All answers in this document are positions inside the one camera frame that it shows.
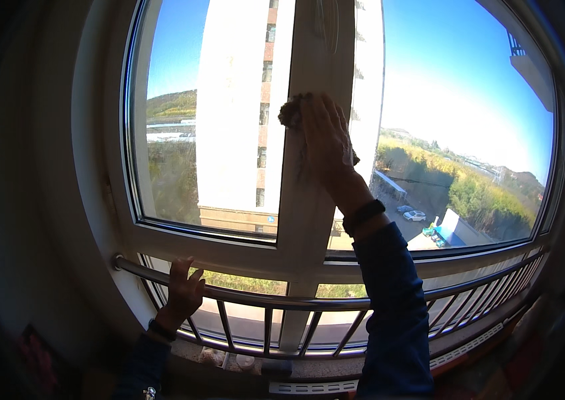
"car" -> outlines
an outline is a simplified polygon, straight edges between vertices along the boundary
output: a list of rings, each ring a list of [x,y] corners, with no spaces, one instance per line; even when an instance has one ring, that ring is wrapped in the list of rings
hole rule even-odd
[[[413,210],[403,214],[405,219],[412,221],[423,221],[427,219],[427,216],[422,211]]]
[[[409,212],[413,210],[414,208],[412,206],[406,204],[396,208],[396,212]]]

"dark blue sleeve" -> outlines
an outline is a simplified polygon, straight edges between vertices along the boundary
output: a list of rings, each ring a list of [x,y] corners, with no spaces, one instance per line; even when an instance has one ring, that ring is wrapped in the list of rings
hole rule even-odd
[[[353,247],[373,309],[357,395],[431,395],[429,316],[406,241],[392,222]]]
[[[159,390],[160,377],[169,352],[170,347],[166,344],[151,340],[146,335],[140,335],[122,367],[111,399],[140,399],[142,391],[150,386]]]

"sky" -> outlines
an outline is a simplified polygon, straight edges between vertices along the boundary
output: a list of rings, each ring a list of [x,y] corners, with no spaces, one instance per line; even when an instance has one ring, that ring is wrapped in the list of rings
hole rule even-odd
[[[163,0],[147,98],[196,87],[208,6]],[[384,0],[383,11],[381,126],[545,184],[553,114],[511,66],[505,28],[474,0]]]

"black wristband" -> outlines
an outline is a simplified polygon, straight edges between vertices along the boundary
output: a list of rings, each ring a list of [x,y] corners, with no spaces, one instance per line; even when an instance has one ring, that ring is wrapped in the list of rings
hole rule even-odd
[[[375,199],[362,207],[360,207],[352,215],[345,216],[342,219],[342,228],[347,233],[347,235],[353,237],[353,232],[355,229],[363,222],[372,219],[374,216],[385,212],[386,208],[380,200]]]
[[[175,334],[170,332],[164,326],[160,325],[158,321],[153,318],[151,318],[149,322],[149,329],[164,337],[166,340],[169,340],[170,342],[173,342],[175,340]]]

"window mullion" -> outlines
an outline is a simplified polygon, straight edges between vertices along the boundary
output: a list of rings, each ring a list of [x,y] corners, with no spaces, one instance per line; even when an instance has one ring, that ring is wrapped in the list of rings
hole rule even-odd
[[[345,113],[350,109],[353,84],[354,7],[349,5],[338,7],[337,18],[324,19],[322,15],[334,14],[319,12],[315,2],[296,2],[289,82],[290,95],[327,92]],[[325,30],[317,32],[316,24],[324,24]],[[323,33],[335,27],[338,35],[325,39]],[[335,205],[312,175],[304,137],[296,132],[287,131],[282,168],[278,249],[284,265],[312,280],[310,276],[325,260]]]

